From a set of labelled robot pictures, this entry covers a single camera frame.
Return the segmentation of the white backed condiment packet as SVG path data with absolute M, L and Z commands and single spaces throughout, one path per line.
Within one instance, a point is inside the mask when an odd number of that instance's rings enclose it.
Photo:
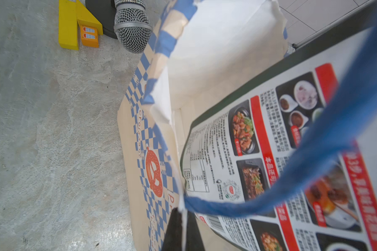
M 191 126 L 186 208 L 263 251 L 377 251 L 377 31 L 330 46 Z

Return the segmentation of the blue checkered paper bag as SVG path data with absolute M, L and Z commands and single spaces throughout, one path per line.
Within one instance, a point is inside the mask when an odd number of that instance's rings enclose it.
M 377 31 L 377 1 L 293 53 L 277 1 L 171 1 L 145 47 L 117 122 L 127 172 L 133 240 L 160 251 L 171 211 L 182 215 L 186 251 L 186 179 L 181 158 L 192 124 L 221 102 L 250 90 L 359 32 Z M 242 248 L 195 212 L 206 251 Z

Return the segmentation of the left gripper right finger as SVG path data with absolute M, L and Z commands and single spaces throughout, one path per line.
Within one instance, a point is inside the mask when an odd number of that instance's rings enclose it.
M 186 250 L 205 251 L 201 233 L 194 213 L 187 213 Z

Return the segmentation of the black microphone stand base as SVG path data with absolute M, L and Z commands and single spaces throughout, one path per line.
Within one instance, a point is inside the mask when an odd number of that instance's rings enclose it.
M 117 35 L 114 31 L 116 15 L 114 0 L 86 0 L 85 7 L 102 24 L 104 35 L 117 40 Z

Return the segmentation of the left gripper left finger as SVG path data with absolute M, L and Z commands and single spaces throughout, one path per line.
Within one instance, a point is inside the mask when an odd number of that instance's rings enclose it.
M 182 215 L 178 208 L 171 211 L 161 251 L 182 251 Z

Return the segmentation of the yellow wooden block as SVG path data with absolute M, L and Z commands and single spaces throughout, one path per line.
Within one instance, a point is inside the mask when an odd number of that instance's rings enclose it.
M 80 25 L 94 27 L 103 35 L 102 24 L 80 1 L 59 1 L 58 42 L 61 48 L 78 50 L 81 41 Z

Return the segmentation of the orange small block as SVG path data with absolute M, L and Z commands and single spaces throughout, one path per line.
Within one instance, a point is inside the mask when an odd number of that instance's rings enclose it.
M 86 47 L 98 48 L 98 31 L 94 27 L 80 25 L 81 42 Z

